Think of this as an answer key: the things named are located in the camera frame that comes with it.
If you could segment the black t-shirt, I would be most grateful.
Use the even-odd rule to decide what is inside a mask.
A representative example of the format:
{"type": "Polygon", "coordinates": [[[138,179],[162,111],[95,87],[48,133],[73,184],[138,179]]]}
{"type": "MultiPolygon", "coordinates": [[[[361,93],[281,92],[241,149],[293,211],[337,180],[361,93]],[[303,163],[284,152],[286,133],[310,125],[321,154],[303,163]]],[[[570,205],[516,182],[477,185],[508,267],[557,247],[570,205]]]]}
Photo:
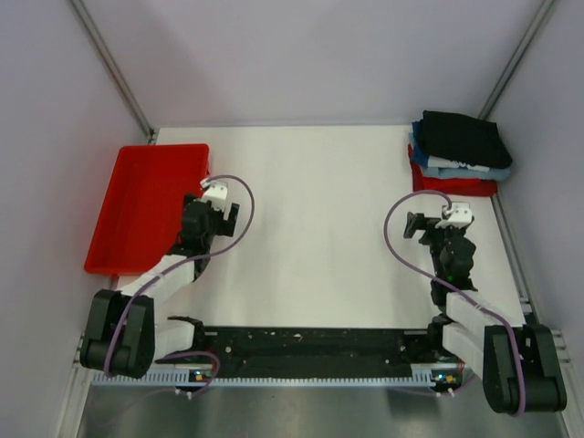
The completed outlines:
{"type": "Polygon", "coordinates": [[[495,122],[464,114],[424,110],[414,138],[427,155],[505,169],[513,159],[495,122]]]}

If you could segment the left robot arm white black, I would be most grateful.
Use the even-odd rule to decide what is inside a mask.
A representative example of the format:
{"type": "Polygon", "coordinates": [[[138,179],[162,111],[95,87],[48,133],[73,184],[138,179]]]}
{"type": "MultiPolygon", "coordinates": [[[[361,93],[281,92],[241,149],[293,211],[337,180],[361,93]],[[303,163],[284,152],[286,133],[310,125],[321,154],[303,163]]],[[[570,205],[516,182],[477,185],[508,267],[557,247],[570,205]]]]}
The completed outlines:
{"type": "Polygon", "coordinates": [[[191,317],[156,320],[156,308],[196,281],[214,256],[217,236],[232,237],[239,205],[187,193],[182,229],[156,266],[119,290],[101,289],[91,301],[79,362],[105,375],[143,377],[152,363],[177,352],[185,360],[200,360],[207,341],[197,334],[202,323],[191,317]]]}

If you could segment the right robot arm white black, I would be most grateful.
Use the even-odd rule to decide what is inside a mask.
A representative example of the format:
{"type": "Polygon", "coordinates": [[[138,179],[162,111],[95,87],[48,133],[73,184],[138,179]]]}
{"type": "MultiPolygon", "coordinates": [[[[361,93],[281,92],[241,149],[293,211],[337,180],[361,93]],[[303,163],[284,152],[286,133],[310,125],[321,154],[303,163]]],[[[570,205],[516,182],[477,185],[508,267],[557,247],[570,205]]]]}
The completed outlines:
{"type": "Polygon", "coordinates": [[[471,279],[476,246],[466,229],[444,218],[407,215],[403,236],[422,235],[433,262],[431,297],[441,311],[425,340],[428,354],[461,359],[495,412],[563,411],[568,396],[551,330],[506,315],[478,292],[471,279]]]}

